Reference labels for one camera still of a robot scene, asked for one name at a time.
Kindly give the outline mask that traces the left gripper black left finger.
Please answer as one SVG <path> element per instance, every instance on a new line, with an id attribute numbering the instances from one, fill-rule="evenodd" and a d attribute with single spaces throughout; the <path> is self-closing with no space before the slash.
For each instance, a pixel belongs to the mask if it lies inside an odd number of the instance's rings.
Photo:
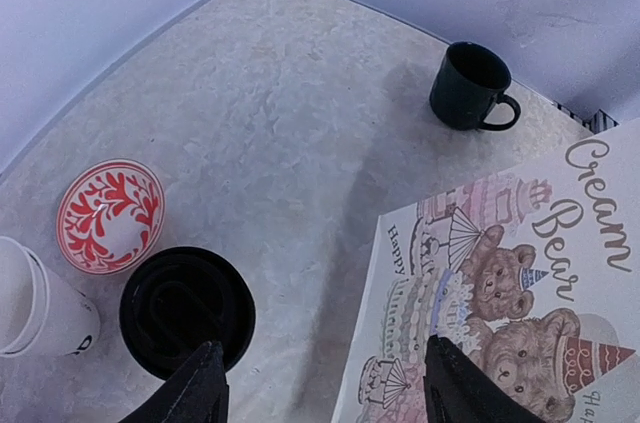
<path id="1" fill-rule="evenodd" d="M 228 410 L 222 345 L 205 342 L 122 422 L 227 422 Z"/>

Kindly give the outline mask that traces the white paper takeout bag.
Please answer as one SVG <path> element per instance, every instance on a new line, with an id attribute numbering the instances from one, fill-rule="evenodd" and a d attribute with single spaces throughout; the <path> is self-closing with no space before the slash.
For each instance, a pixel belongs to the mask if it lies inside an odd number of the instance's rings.
<path id="1" fill-rule="evenodd" d="M 639 124 L 382 215 L 332 418 L 423 422 L 428 339 L 548 422 L 639 418 Z"/>

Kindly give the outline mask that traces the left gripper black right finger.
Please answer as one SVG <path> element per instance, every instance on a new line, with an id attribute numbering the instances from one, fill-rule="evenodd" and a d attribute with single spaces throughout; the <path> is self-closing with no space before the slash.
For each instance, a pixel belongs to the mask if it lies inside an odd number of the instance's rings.
<path id="1" fill-rule="evenodd" d="M 542 423 L 445 337 L 427 341 L 423 385 L 428 423 Z"/>

